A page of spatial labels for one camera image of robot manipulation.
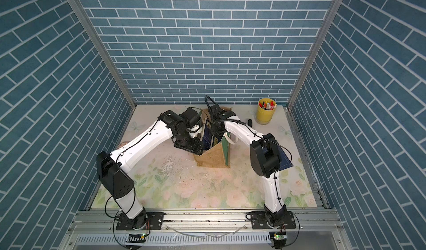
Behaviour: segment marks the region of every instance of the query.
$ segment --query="floral tablecloth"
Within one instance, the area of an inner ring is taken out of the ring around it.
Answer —
[[[256,106],[223,106],[232,107],[242,121],[253,119],[253,129],[273,134],[292,152],[294,167],[280,172],[281,197],[287,207],[316,207],[283,107],[275,110],[268,125],[259,125],[254,121]],[[187,107],[138,105],[122,141],[134,139],[160,113],[171,109],[179,114]],[[172,141],[167,140],[143,157],[129,175],[136,182],[136,194],[141,204],[147,208],[263,207],[264,191],[260,177],[251,168],[249,149],[242,141],[231,145],[230,164],[231,167],[225,169],[199,167],[193,154],[174,148]],[[109,197],[109,192],[101,186],[92,208],[104,208]],[[111,199],[107,207],[118,206]]]

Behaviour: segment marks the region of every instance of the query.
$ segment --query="blue brick wallpaper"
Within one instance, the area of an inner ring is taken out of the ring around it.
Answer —
[[[130,107],[66,0],[0,0],[0,249],[58,247]]]
[[[80,0],[139,104],[285,103],[331,0]]]
[[[426,0],[343,0],[293,108],[354,249],[426,249]]]

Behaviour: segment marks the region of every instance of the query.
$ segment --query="robotic arm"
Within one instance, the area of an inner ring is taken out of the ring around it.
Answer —
[[[234,134],[250,148],[250,163],[253,170],[262,178],[265,191],[265,217],[271,227],[280,226],[288,214],[285,205],[281,205],[280,186],[275,172],[281,163],[288,158],[273,135],[264,135],[243,123],[234,112],[222,110],[214,101],[210,106],[206,103],[211,119],[211,133],[222,136],[226,131]],[[175,147],[194,153],[202,154],[203,142],[196,134],[200,132],[200,116],[192,108],[182,114],[171,110],[162,113],[157,121],[146,131],[130,141],[125,146],[107,154],[101,152],[97,156],[97,169],[100,181],[111,193],[114,200],[132,222],[134,229],[145,225],[146,212],[136,199],[134,181],[127,175],[131,169],[148,152],[167,139],[172,139]]]

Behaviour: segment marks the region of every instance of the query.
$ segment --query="yellow cup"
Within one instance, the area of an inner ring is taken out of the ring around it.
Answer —
[[[269,104],[271,102],[273,102],[274,105],[276,105],[275,101],[270,99],[270,98],[261,98],[259,100],[259,103],[262,103],[262,102],[265,102],[265,104],[267,104],[268,102],[269,102]],[[256,122],[260,125],[269,124],[269,122],[272,119],[272,115],[274,115],[275,109],[276,109],[276,107],[274,109],[270,109],[270,110],[263,109],[262,107],[259,106],[259,104],[257,104],[257,113],[256,113],[256,118],[255,118]]]

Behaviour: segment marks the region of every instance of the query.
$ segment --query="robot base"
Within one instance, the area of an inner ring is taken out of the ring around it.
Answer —
[[[163,212],[149,212],[145,209],[142,210],[139,215],[134,219],[129,219],[123,212],[117,216],[116,230],[146,230],[146,225],[150,224],[149,230],[161,230],[163,224],[164,213]]]
[[[279,228],[281,224],[284,224],[285,229],[295,229],[296,222],[292,213],[288,212],[284,207],[278,211],[272,213],[266,206],[265,211],[252,211],[247,215],[250,216],[251,228],[253,230],[263,230],[269,228]]]

